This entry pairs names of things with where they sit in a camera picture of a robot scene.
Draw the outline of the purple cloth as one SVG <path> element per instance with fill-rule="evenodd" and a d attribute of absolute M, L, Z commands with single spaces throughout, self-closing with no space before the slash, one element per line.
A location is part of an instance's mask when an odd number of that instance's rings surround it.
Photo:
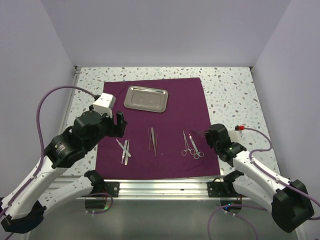
<path fill-rule="evenodd" d="M 129 109 L 124 100 L 130 86 L 149 87 L 168 91 L 166 109 L 162 113 Z M 123 138 L 105 137 L 98 143 L 95 169 L 105 179 L 155 180 L 216 176 L 220 174 L 218 157 L 205 137 L 191 130 L 207 130 L 210 116 L 200 78 L 178 78 L 106 82 L 103 91 L 115 96 L 115 111 L 124 113 L 127 121 Z M 156 156 L 154 145 L 149 150 L 148 129 L 158 134 Z M 188 145 L 194 149 L 192 136 L 204 157 L 194 159 L 185 149 L 183 131 Z M 131 157 L 125 165 L 125 152 L 117 140 L 127 147 Z"/>

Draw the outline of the steel instrument tray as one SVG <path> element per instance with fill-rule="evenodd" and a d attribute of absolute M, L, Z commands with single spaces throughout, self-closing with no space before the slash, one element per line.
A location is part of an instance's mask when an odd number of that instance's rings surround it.
<path fill-rule="evenodd" d="M 169 92 L 164 89 L 132 85 L 124 98 L 124 106 L 128 109 L 163 113 L 166 110 Z"/>

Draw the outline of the steel hemostat clamp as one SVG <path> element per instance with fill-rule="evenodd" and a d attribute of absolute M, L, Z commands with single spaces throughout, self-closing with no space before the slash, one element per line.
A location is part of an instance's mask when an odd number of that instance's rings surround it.
<path fill-rule="evenodd" d="M 183 139 L 184 139 L 185 149 L 181 151 L 181 155 L 182 155 L 182 156 L 186 156 L 188 153 L 190 153 L 191 155 L 194 155 L 194 154 L 195 154 L 195 150 L 194 150 L 194 149 L 191 149 L 191 148 L 189 147 L 189 144 L 188 144 L 188 141 L 187 141 L 187 137 L 186 137 L 185 131 L 183 130 L 182 133 L 183 133 Z"/>

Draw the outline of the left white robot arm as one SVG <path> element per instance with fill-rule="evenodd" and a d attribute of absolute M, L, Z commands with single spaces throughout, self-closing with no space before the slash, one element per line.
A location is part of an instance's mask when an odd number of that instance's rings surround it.
<path fill-rule="evenodd" d="M 88 170 L 72 184 L 53 192 L 45 190 L 74 163 L 83 159 L 105 137 L 124 136 L 127 121 L 121 111 L 116 119 L 90 110 L 72 126 L 52 139 L 40 159 L 17 190 L 0 200 L 3 230 L 25 234 L 35 229 L 50 211 L 82 196 L 104 194 L 105 182 L 95 170 Z"/>

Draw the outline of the steel needle holder clamp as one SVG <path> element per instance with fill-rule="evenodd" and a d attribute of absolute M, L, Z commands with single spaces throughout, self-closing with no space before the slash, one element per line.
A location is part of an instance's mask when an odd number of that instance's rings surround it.
<path fill-rule="evenodd" d="M 189 135 L 189 139 L 190 139 L 190 142 L 193 146 L 194 153 L 192 155 L 193 155 L 194 159 L 203 158 L 205 156 L 205 154 L 202 151 L 198 150 L 197 145 L 191 135 Z"/>

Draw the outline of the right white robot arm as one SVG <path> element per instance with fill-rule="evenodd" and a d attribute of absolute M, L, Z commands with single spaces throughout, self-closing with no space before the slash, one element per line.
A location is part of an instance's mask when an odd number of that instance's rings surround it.
<path fill-rule="evenodd" d="M 233 141 L 223 124 L 211 125 L 204 136 L 218 157 L 234 168 L 222 181 L 207 183 L 209 197 L 248 197 L 268 211 L 286 233 L 306 221 L 318 220 L 312 204 L 319 202 L 309 196 L 300 180 L 290 180 L 266 167 L 254 158 L 253 150 Z"/>

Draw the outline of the pointed steel tweezers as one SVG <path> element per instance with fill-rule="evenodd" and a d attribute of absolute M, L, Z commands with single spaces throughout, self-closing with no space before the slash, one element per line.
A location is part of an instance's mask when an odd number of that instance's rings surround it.
<path fill-rule="evenodd" d="M 157 144 L 158 144 L 158 134 L 156 134 L 153 138 L 153 149 L 154 149 L 154 156 L 157 155 Z"/>
<path fill-rule="evenodd" d="M 148 129 L 148 139 L 149 139 L 149 150 L 151 150 L 151 146 L 155 144 L 155 135 L 154 135 L 153 127 Z"/>

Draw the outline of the steel serrated forceps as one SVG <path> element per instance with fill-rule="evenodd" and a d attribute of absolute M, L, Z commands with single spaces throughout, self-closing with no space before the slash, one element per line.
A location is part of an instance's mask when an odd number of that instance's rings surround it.
<path fill-rule="evenodd" d="M 119 144 L 119 146 L 121 147 L 121 149 L 128 155 L 128 157 L 131 157 L 132 155 L 130 154 L 128 148 L 125 147 L 124 145 L 122 145 L 119 140 L 116 140 L 116 141 Z"/>

